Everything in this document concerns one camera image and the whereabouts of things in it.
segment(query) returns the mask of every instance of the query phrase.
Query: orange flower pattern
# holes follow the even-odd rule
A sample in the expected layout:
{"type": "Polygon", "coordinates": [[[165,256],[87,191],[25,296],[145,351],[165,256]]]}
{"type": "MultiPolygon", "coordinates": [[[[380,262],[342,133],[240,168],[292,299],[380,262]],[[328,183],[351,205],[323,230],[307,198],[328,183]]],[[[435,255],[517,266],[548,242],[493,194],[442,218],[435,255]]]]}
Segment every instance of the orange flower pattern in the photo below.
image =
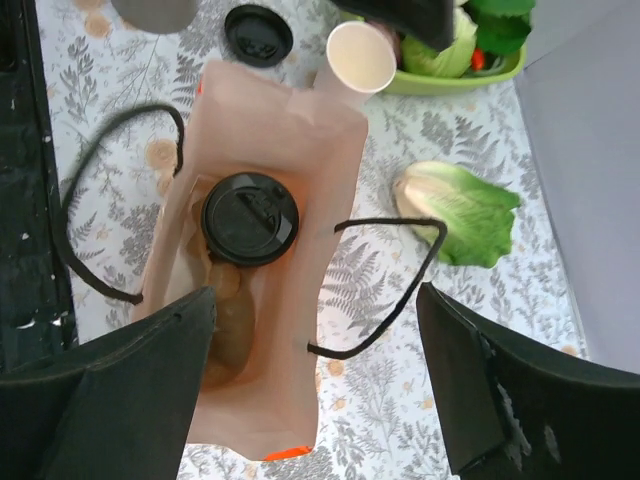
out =
{"type": "Polygon", "coordinates": [[[424,400],[422,400],[421,402],[418,403],[418,406],[422,409],[422,410],[430,410],[433,408],[433,397],[428,396],[425,397],[424,400]]]}
{"type": "Polygon", "coordinates": [[[332,377],[340,377],[344,373],[344,362],[342,360],[329,360],[327,370],[332,377]]]}
{"type": "Polygon", "coordinates": [[[176,142],[168,138],[153,140],[147,144],[144,156],[147,164],[154,170],[174,168],[178,163],[176,142]]]}
{"type": "Polygon", "coordinates": [[[106,0],[73,0],[73,4],[76,8],[85,12],[98,10],[105,4],[105,2],[106,0]]]}
{"type": "Polygon", "coordinates": [[[92,11],[84,22],[87,34],[94,38],[104,38],[111,33],[111,22],[100,12],[92,11]]]}
{"type": "Polygon", "coordinates": [[[565,345],[564,347],[561,348],[561,350],[564,353],[567,353],[569,355],[573,355],[574,357],[578,356],[578,349],[576,347],[574,347],[573,345],[565,345]]]}
{"type": "Polygon", "coordinates": [[[335,402],[333,402],[333,406],[331,407],[331,409],[334,411],[338,411],[338,410],[342,410],[346,406],[347,406],[347,400],[345,399],[345,397],[340,397],[336,399],[335,402]]]}
{"type": "Polygon", "coordinates": [[[247,480],[254,480],[258,476],[258,467],[256,467],[253,463],[248,463],[244,467],[244,478],[247,480]]]}

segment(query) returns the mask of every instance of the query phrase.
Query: gray cup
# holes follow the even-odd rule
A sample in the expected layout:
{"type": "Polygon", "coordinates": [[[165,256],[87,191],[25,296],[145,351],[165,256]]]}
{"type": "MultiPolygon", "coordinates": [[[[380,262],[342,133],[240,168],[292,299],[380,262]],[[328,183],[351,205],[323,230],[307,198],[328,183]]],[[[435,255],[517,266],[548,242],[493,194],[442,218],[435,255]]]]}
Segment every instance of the gray cup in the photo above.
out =
{"type": "Polygon", "coordinates": [[[123,20],[145,32],[166,34],[187,28],[199,0],[111,0],[123,20]]]}

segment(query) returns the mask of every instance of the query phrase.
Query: cup lid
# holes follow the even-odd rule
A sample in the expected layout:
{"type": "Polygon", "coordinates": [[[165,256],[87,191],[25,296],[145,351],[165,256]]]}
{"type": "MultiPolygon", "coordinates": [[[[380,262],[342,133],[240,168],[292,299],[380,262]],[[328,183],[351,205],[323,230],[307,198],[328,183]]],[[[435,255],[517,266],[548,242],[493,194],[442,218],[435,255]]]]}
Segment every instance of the cup lid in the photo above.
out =
{"type": "Polygon", "coordinates": [[[293,48],[293,33],[287,22],[260,5],[240,5],[231,10],[224,30],[233,53],[252,67],[273,67],[293,48]]]}
{"type": "Polygon", "coordinates": [[[260,173],[224,178],[202,209],[202,231],[211,253],[243,267],[277,260],[291,247],[298,226],[291,193],[260,173]]]}

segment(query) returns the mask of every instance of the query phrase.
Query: orange item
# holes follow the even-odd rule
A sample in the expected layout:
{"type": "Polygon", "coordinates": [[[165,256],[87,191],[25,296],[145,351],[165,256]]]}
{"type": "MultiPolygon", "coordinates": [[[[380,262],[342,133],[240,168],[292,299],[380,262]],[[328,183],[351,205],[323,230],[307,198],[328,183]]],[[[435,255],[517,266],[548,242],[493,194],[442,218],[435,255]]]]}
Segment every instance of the orange item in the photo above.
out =
{"type": "Polygon", "coordinates": [[[272,453],[267,455],[264,459],[265,462],[274,462],[276,460],[286,460],[287,458],[299,457],[300,455],[307,455],[311,453],[309,447],[298,447],[285,450],[284,452],[272,453]]]}
{"type": "Polygon", "coordinates": [[[476,48],[473,51],[473,55],[471,55],[471,70],[473,70],[474,72],[482,70],[484,68],[484,64],[484,52],[479,48],[476,48]]]}

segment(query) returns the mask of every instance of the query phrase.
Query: green plastic bowl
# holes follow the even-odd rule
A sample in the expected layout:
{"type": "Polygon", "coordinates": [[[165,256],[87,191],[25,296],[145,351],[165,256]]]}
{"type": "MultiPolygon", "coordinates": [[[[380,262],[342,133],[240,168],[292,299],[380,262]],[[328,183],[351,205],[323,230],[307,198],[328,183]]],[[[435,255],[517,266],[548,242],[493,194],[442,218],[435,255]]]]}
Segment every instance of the green plastic bowl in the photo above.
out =
{"type": "MultiPolygon", "coordinates": [[[[362,17],[342,12],[344,22],[353,20],[364,21],[362,17]]],[[[399,95],[449,95],[463,93],[476,88],[504,82],[515,77],[524,68],[527,49],[522,47],[516,53],[505,58],[504,69],[497,75],[475,78],[436,78],[398,70],[391,84],[384,90],[386,93],[399,95]]]]}

